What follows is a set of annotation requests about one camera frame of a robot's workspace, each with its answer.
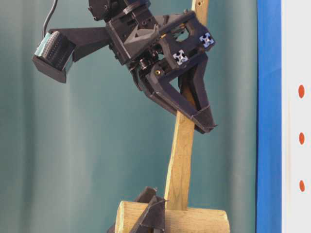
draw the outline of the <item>red circle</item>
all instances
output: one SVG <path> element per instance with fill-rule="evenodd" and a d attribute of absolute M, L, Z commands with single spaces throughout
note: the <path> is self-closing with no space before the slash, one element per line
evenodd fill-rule
<path fill-rule="evenodd" d="M 298 93 L 300 98 L 303 98 L 305 96 L 305 87 L 303 85 L 299 86 Z"/>
<path fill-rule="evenodd" d="M 299 142 L 301 145 L 305 143 L 305 135 L 303 133 L 299 134 Z"/>
<path fill-rule="evenodd" d="M 305 183 L 303 181 L 299 182 L 300 191 L 304 192 L 306 190 Z"/>

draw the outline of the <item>blue frame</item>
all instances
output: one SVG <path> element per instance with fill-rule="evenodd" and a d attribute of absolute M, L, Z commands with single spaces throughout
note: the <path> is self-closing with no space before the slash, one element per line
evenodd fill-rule
<path fill-rule="evenodd" d="M 258 0 L 257 233 L 282 232 L 281 0 Z"/>

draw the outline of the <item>wooden stick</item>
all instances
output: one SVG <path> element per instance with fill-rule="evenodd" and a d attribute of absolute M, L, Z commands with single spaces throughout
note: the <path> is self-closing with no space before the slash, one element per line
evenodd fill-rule
<path fill-rule="evenodd" d="M 147 204 L 122 201 L 119 205 L 115 233 L 129 233 Z M 229 233 L 223 210 L 188 208 L 165 210 L 165 233 Z"/>
<path fill-rule="evenodd" d="M 192 1 L 192 10 L 195 10 L 199 21 L 203 25 L 207 23 L 207 9 L 208 0 Z M 194 104 L 189 88 L 185 85 L 183 86 L 183 95 Z M 191 120 L 182 113 L 177 112 L 164 195 L 164 198 L 168 200 L 166 209 L 169 210 L 187 210 L 194 126 Z"/>

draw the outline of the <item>teal backdrop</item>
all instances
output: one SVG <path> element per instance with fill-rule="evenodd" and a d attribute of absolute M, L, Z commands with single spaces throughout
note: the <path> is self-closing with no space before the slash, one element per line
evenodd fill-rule
<path fill-rule="evenodd" d="M 191 0 L 152 0 L 155 15 Z M 0 232 L 103 233 L 120 200 L 164 195 L 174 116 L 138 92 L 102 49 L 60 84 L 31 58 L 52 0 L 0 9 Z M 60 0 L 50 27 L 101 26 L 87 0 Z M 195 133 L 189 206 L 224 209 L 233 233 L 255 232 L 257 5 L 210 0 L 217 44 L 205 75 L 218 127 Z"/>

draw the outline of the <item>black cable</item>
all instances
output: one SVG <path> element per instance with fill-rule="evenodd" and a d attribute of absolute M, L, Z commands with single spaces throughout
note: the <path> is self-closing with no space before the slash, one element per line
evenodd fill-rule
<path fill-rule="evenodd" d="M 52 9 L 50 10 L 50 12 L 49 12 L 47 18 L 45 19 L 45 22 L 44 22 L 44 24 L 43 24 L 43 30 L 42 30 L 42 38 L 44 38 L 45 35 L 46 35 L 46 33 L 47 33 L 47 27 L 48 27 L 49 21 L 50 21 L 52 15 L 53 15 L 55 9 L 56 9 L 57 2 L 58 2 L 58 0 L 54 0 Z"/>

